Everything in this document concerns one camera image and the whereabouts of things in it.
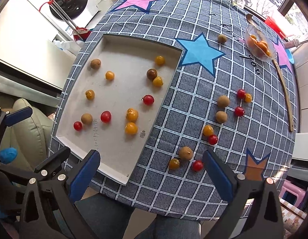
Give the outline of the brown longan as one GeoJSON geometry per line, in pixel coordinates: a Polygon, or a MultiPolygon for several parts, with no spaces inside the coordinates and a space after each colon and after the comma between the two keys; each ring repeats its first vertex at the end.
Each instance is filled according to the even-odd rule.
{"type": "Polygon", "coordinates": [[[90,62],[90,67],[94,70],[98,70],[101,67],[101,64],[102,64],[101,60],[96,58],[90,62]]]}
{"type": "Polygon", "coordinates": [[[225,44],[227,42],[228,38],[224,34],[219,34],[217,40],[218,40],[219,43],[225,44]]]}
{"type": "Polygon", "coordinates": [[[227,122],[228,120],[228,115],[226,112],[224,111],[218,111],[216,114],[215,114],[215,119],[218,123],[225,123],[227,122]]]}
{"type": "Polygon", "coordinates": [[[217,99],[217,105],[222,109],[228,107],[228,105],[230,105],[229,97],[226,95],[219,96],[217,99]]]}
{"type": "Polygon", "coordinates": [[[81,116],[81,122],[84,124],[84,125],[91,125],[92,122],[93,122],[93,117],[91,114],[89,113],[84,113],[82,116],[81,116]]]}
{"type": "Polygon", "coordinates": [[[178,155],[183,161],[190,161],[193,157],[193,151],[191,148],[184,146],[179,149],[178,155]]]}

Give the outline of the red cherry tomato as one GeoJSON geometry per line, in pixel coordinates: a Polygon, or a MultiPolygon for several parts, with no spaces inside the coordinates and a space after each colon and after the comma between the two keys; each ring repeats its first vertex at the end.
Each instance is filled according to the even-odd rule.
{"type": "Polygon", "coordinates": [[[200,160],[196,160],[193,164],[192,164],[192,169],[195,172],[199,172],[204,168],[204,164],[202,161],[200,160]]]}
{"type": "Polygon", "coordinates": [[[244,89],[239,89],[237,91],[237,97],[240,99],[240,100],[244,100],[245,99],[245,96],[246,96],[246,92],[244,89]]]}
{"type": "Polygon", "coordinates": [[[217,144],[217,142],[218,142],[218,137],[217,137],[215,134],[210,135],[210,136],[208,137],[208,143],[209,143],[209,144],[215,145],[215,144],[217,144]]]}
{"type": "Polygon", "coordinates": [[[102,112],[100,116],[100,120],[103,123],[109,123],[111,121],[112,115],[110,111],[104,111],[102,112]]]}
{"type": "Polygon", "coordinates": [[[79,132],[83,129],[83,124],[80,121],[76,121],[73,124],[73,128],[79,132]]]}
{"type": "Polygon", "coordinates": [[[238,106],[234,109],[234,114],[237,117],[242,117],[245,114],[245,110],[242,107],[238,106]]]}
{"type": "Polygon", "coordinates": [[[145,105],[150,106],[155,102],[155,99],[154,99],[153,96],[147,94],[147,95],[142,97],[142,101],[145,105]]]}

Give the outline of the yellow cherry tomato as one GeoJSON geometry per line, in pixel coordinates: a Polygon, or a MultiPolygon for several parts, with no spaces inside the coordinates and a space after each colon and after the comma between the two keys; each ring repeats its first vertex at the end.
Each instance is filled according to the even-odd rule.
{"type": "Polygon", "coordinates": [[[163,86],[163,79],[160,76],[155,77],[155,79],[152,81],[153,85],[155,87],[162,87],[163,86]]]}
{"type": "Polygon", "coordinates": [[[169,161],[169,169],[170,170],[176,170],[180,167],[180,161],[179,159],[177,158],[172,158],[170,161],[169,161]]]}
{"type": "Polygon", "coordinates": [[[128,135],[135,135],[138,132],[138,127],[134,122],[128,122],[125,126],[125,133],[128,135]]]}
{"type": "Polygon", "coordinates": [[[246,93],[246,94],[245,94],[244,101],[245,101],[246,103],[251,103],[251,102],[252,102],[252,95],[249,94],[249,93],[246,93]]]}
{"type": "Polygon", "coordinates": [[[155,63],[158,65],[158,66],[162,66],[165,64],[165,58],[163,56],[157,56],[155,58],[155,63]]]}
{"type": "Polygon", "coordinates": [[[105,79],[106,80],[112,81],[112,80],[114,80],[114,78],[115,78],[115,74],[112,71],[107,71],[105,73],[105,79]]]}
{"type": "Polygon", "coordinates": [[[87,90],[85,92],[85,96],[86,96],[87,100],[89,100],[89,101],[94,100],[95,99],[95,92],[94,92],[94,90],[87,90]]]}
{"type": "Polygon", "coordinates": [[[213,127],[211,125],[205,125],[203,128],[203,135],[206,137],[214,135],[213,127]]]}

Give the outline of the large yellow tomato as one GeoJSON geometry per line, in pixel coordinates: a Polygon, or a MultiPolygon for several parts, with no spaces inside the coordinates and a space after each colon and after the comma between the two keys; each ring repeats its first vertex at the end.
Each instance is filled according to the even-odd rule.
{"type": "Polygon", "coordinates": [[[125,118],[128,122],[136,122],[138,120],[138,116],[139,116],[138,110],[129,108],[126,112],[125,118]]]}

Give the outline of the dark brown tomato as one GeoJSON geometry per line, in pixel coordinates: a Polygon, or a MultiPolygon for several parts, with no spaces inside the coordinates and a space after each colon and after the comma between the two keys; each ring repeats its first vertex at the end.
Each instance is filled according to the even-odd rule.
{"type": "Polygon", "coordinates": [[[153,81],[157,77],[156,69],[148,69],[146,72],[146,76],[149,80],[153,81]]]}

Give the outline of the beige sofa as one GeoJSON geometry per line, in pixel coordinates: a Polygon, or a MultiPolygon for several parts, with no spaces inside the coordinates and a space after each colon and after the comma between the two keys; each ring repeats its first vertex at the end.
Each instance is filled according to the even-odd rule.
{"type": "Polygon", "coordinates": [[[47,158],[53,121],[24,98],[16,100],[9,111],[15,112],[27,106],[32,109],[31,117],[6,128],[0,150],[16,149],[16,158],[10,165],[33,171],[47,158]]]}

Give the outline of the pink plastic stool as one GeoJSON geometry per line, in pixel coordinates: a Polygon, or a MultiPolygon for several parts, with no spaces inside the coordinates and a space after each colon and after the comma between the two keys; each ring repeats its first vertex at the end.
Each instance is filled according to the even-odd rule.
{"type": "Polygon", "coordinates": [[[306,190],[296,186],[289,180],[285,180],[279,194],[279,197],[293,206],[299,208],[303,199],[305,198],[306,190]]]}

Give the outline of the patterned wrapped box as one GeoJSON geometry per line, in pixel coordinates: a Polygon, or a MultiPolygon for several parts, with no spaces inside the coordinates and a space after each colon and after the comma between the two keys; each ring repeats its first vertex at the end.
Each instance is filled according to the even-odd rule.
{"type": "Polygon", "coordinates": [[[282,198],[279,198],[279,201],[282,209],[284,238],[289,238],[302,225],[307,214],[282,198]]]}

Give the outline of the white rectangular tray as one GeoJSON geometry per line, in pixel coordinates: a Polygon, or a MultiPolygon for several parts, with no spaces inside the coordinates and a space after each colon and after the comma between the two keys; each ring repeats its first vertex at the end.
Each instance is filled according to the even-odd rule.
{"type": "Polygon", "coordinates": [[[56,138],[78,158],[84,158],[95,149],[101,155],[99,171],[119,184],[127,184],[142,153],[146,140],[157,118],[169,85],[181,58],[181,49],[143,38],[103,35],[89,60],[100,59],[102,64],[93,70],[85,63],[77,78],[69,85],[67,99],[58,117],[56,138]],[[165,64],[155,63],[157,56],[165,58],[165,64]],[[148,69],[156,69],[162,77],[163,86],[155,87],[146,76],[148,69]],[[115,78],[105,79],[105,73],[112,71],[115,78]],[[94,90],[95,99],[87,100],[85,92],[94,90]],[[154,97],[155,102],[147,106],[145,95],[154,97]],[[126,112],[129,108],[138,110],[135,135],[125,133],[126,112]],[[110,111],[109,123],[100,120],[102,112],[110,111]],[[76,131],[73,124],[81,122],[81,116],[89,113],[91,125],[84,125],[76,131]]]}

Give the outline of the checkered star tablecloth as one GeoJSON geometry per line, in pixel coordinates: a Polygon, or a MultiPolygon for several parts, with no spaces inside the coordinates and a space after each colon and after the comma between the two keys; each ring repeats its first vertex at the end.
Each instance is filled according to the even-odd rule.
{"type": "Polygon", "coordinates": [[[256,59],[245,45],[245,12],[226,0],[117,0],[87,38],[69,73],[52,129],[50,153],[65,146],[55,136],[58,117],[69,85],[103,35],[143,38],[181,49],[182,54],[168,92],[127,182],[122,185],[99,169],[91,185],[99,193],[125,205],[159,215],[189,220],[221,216],[227,201],[219,196],[206,170],[192,164],[205,151],[215,152],[235,173],[247,180],[273,179],[281,190],[292,160],[295,131],[289,131],[284,91],[273,62],[256,59]],[[219,34],[228,38],[218,42],[219,34]],[[244,89],[246,103],[237,97],[244,89]],[[220,108],[219,96],[230,105],[220,108]],[[237,117],[236,107],[245,114],[237,117]],[[225,123],[215,114],[224,111],[225,123]],[[215,145],[203,135],[211,125],[215,145]],[[190,161],[178,151],[192,149],[190,161]],[[177,158],[180,167],[169,169],[177,158]]]}

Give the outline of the red mop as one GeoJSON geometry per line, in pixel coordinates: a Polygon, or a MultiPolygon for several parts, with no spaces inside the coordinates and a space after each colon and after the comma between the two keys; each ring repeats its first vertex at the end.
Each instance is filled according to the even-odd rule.
{"type": "Polygon", "coordinates": [[[49,0],[48,4],[56,12],[56,14],[58,14],[58,16],[73,30],[74,40],[81,40],[85,42],[88,36],[91,34],[91,31],[84,27],[78,27],[55,0],[49,0]]]}

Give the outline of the glass fruit bowl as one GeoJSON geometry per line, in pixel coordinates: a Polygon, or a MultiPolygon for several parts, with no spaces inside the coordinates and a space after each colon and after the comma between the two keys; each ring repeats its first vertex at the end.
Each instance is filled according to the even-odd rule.
{"type": "Polygon", "coordinates": [[[244,40],[250,53],[252,53],[256,59],[263,62],[270,62],[277,58],[278,54],[273,42],[254,25],[248,25],[244,40]]]}

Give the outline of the blue plastic basin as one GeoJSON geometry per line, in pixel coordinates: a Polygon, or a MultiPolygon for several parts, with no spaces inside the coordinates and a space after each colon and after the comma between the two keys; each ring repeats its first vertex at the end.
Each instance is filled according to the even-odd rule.
{"type": "Polygon", "coordinates": [[[288,57],[290,64],[294,64],[294,57],[293,57],[291,51],[289,49],[286,49],[285,51],[286,51],[286,54],[287,54],[287,57],[288,57]]]}

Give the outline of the orange tangerines in bowl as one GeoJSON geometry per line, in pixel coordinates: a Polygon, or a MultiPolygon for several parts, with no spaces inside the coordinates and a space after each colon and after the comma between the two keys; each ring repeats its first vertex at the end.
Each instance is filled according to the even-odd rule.
{"type": "Polygon", "coordinates": [[[257,57],[262,57],[267,55],[271,57],[271,52],[269,51],[268,44],[264,40],[258,41],[255,35],[250,35],[247,39],[247,44],[250,51],[257,57]]]}

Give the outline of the long wooden stick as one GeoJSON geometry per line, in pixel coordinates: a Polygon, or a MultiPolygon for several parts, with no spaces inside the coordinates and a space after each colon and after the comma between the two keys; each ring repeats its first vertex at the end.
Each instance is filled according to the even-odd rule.
{"type": "Polygon", "coordinates": [[[287,91],[287,88],[286,88],[285,80],[284,80],[284,77],[282,75],[282,71],[281,71],[281,68],[279,67],[278,62],[275,59],[273,59],[272,62],[273,62],[273,65],[276,68],[278,77],[279,77],[281,85],[282,85],[282,89],[284,91],[284,98],[285,98],[287,113],[288,113],[288,126],[289,126],[289,131],[292,133],[294,131],[293,114],[292,114],[291,102],[290,102],[290,98],[289,98],[288,91],[287,91]]]}

